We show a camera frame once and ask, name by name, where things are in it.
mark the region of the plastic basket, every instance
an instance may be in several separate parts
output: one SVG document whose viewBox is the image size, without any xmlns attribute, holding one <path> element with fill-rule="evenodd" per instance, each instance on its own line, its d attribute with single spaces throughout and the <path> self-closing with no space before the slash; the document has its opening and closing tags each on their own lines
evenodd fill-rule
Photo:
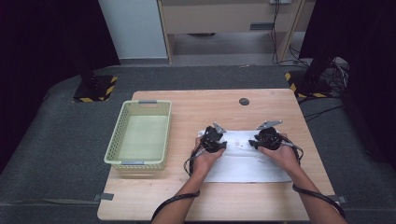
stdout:
<svg viewBox="0 0 396 224">
<path fill-rule="evenodd" d="M 118 170 L 163 170 L 171 119 L 170 101 L 126 101 L 111 136 L 105 163 Z"/>
</svg>

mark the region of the wooden table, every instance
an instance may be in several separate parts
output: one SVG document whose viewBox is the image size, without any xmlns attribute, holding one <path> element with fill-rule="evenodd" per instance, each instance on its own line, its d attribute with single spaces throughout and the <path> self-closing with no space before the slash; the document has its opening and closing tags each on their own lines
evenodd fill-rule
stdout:
<svg viewBox="0 0 396 224">
<path fill-rule="evenodd" d="M 239 99 L 248 98 L 249 105 Z M 172 101 L 166 168 L 156 173 L 111 168 L 98 216 L 102 220 L 150 220 L 153 212 L 186 182 L 184 161 L 197 132 L 212 122 L 226 130 L 254 130 L 265 120 L 283 120 L 276 128 L 304 150 L 302 167 L 325 195 L 334 194 L 303 114 L 291 90 L 138 91 L 134 100 Z M 298 193 L 286 183 L 205 183 L 187 220 L 308 220 Z"/>
</svg>

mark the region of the black curtain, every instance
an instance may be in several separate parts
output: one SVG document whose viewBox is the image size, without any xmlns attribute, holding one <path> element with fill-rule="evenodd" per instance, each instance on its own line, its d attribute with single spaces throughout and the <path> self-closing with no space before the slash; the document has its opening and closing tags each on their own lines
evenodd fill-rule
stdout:
<svg viewBox="0 0 396 224">
<path fill-rule="evenodd" d="M 349 63 L 346 110 L 366 151 L 396 168 L 396 147 L 386 140 L 396 135 L 395 28 L 394 1 L 317 0 L 300 57 Z"/>
<path fill-rule="evenodd" d="M 45 7 L 48 3 L 57 19 Z M 78 48 L 74 56 L 85 59 L 91 70 L 120 64 L 98 1 L 0 0 L 0 171 L 47 90 L 78 75 L 60 31 L 72 37 Z"/>
</svg>

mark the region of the hand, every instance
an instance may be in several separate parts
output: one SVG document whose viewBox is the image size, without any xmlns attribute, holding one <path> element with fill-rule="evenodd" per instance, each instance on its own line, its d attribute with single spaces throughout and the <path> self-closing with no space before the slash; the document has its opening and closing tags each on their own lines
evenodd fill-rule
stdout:
<svg viewBox="0 0 396 224">
<path fill-rule="evenodd" d="M 195 138 L 194 149 L 196 149 L 200 145 L 201 138 L 202 137 Z M 194 160 L 194 165 L 192 167 L 193 168 L 192 175 L 199 175 L 201 177 L 206 177 L 210 169 L 212 168 L 213 164 L 218 158 L 221 157 L 224 150 L 225 148 L 221 148 L 219 151 L 213 153 L 204 151 L 203 154 L 201 154 L 199 157 L 197 157 Z"/>
<path fill-rule="evenodd" d="M 291 147 L 281 144 L 277 150 L 270 150 L 266 147 L 258 147 L 258 150 L 265 156 L 271 158 L 280 168 L 286 172 L 291 172 L 294 169 L 300 168 L 300 165 L 297 162 L 296 156 Z"/>
</svg>

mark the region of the white wall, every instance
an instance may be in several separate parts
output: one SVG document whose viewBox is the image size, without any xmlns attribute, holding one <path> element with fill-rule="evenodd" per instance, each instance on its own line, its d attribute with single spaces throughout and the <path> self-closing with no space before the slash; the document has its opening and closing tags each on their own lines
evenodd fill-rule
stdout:
<svg viewBox="0 0 396 224">
<path fill-rule="evenodd" d="M 167 58 L 157 0 L 99 0 L 120 59 Z"/>
</svg>

